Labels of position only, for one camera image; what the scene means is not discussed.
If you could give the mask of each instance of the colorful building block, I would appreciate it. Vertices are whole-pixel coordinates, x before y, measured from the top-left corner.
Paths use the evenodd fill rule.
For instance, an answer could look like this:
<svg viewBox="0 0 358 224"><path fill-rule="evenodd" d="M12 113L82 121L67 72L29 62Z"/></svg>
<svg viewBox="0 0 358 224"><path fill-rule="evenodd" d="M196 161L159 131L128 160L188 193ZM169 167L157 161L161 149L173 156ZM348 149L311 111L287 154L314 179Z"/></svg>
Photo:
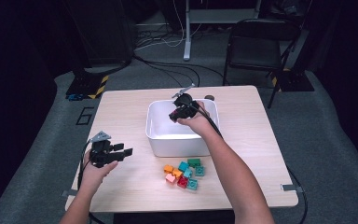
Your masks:
<svg viewBox="0 0 358 224"><path fill-rule="evenodd" d="M196 179L188 179L187 188L196 190L198 186L198 181Z"/></svg>
<svg viewBox="0 0 358 224"><path fill-rule="evenodd" d="M189 166L196 168L197 166L201 166L200 159L187 159L187 163Z"/></svg>
<svg viewBox="0 0 358 224"><path fill-rule="evenodd" d="M172 174L167 174L167 175L165 176L165 179L166 179L168 182L170 182L171 184L173 184L173 183L175 182L175 180L176 180L176 177L175 177L174 175L172 175Z"/></svg>
<svg viewBox="0 0 358 224"><path fill-rule="evenodd" d="M171 174L172 171L173 171L173 166L171 166L171 165L165 165L164 166L164 173L165 174Z"/></svg>
<svg viewBox="0 0 358 224"><path fill-rule="evenodd" d="M184 161L181 161L180 164L179 164L178 169L180 171L184 172L187 168L188 168L188 163L184 162Z"/></svg>
<svg viewBox="0 0 358 224"><path fill-rule="evenodd" d="M205 176L205 171L203 166L197 166L196 167L196 173L195 176Z"/></svg>
<svg viewBox="0 0 358 224"><path fill-rule="evenodd" d="M183 173L177 168L173 168L172 174L176 177L176 179L179 179L179 177L181 177Z"/></svg>
<svg viewBox="0 0 358 224"><path fill-rule="evenodd" d="M187 187L188 178L185 178L184 176L181 176L178 180L178 186L182 189L185 189Z"/></svg>
<svg viewBox="0 0 358 224"><path fill-rule="evenodd" d="M187 168L185 170L185 172L183 173L183 176L186 178L190 178L192 174L193 174L193 171L191 169Z"/></svg>

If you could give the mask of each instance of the forearm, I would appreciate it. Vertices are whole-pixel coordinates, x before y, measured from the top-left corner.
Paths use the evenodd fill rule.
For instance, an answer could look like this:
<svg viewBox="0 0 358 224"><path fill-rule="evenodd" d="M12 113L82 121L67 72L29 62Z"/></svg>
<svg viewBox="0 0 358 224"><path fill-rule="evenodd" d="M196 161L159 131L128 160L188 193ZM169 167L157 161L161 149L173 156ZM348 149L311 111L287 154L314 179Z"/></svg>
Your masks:
<svg viewBox="0 0 358 224"><path fill-rule="evenodd" d="M263 192L246 163L216 132L207 132L202 137L233 206L236 222L273 223Z"/></svg>
<svg viewBox="0 0 358 224"><path fill-rule="evenodd" d="M92 196L93 195L91 193L80 190L69 206L68 211L66 211L65 215L61 219L60 223L87 223Z"/></svg>

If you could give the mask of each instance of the white bin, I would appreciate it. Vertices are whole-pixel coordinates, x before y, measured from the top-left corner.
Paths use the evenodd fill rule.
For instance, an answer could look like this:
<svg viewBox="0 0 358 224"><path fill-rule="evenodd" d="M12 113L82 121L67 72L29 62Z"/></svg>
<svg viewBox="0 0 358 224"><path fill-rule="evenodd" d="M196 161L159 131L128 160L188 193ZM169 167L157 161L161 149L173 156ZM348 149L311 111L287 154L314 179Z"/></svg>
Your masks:
<svg viewBox="0 0 358 224"><path fill-rule="evenodd" d="M196 99L205 104L205 109L219 128L217 107L214 101ZM174 123L169 114L176 106L173 100L155 101L147 111L146 135L153 152L158 157L198 157L209 156L203 139L188 126Z"/></svg>

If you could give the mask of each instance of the hand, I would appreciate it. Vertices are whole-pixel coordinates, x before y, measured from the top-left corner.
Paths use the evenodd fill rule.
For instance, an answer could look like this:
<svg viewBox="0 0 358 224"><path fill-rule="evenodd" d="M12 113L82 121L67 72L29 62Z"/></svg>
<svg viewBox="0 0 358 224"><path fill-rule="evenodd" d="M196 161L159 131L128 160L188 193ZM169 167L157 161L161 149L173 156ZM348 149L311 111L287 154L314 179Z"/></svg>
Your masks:
<svg viewBox="0 0 358 224"><path fill-rule="evenodd" d="M118 161L112 161L104 167L97 168L90 163L90 151L88 151L85 154L84 164L85 168L80 190L85 191L90 195L94 195L95 192L97 192L98 187L103 183L103 178L117 167Z"/></svg>
<svg viewBox="0 0 358 224"><path fill-rule="evenodd" d="M200 111L206 111L203 102L197 101L197 104L200 105ZM215 132L209 121L200 112L191 119L178 119L177 122L189 126L194 133L197 133L201 137L208 132Z"/></svg>

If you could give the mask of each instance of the dark background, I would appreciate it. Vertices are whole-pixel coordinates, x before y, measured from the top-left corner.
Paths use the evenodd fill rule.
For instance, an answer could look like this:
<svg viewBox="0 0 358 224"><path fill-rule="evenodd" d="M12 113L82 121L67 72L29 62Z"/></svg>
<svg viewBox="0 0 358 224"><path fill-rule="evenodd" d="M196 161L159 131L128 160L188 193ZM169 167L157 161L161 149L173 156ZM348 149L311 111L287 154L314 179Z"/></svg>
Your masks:
<svg viewBox="0 0 358 224"><path fill-rule="evenodd" d="M165 15L172 10L168 1L124 2L135 22L157 10ZM242 1L224 6L210 2L210 8L246 7ZM175 18L166 19L176 29ZM308 68L321 80L343 130L358 149L358 1L315 1L306 28L310 36L295 67ZM0 196L54 102L54 78L90 66L63 1L0 1Z"/></svg>

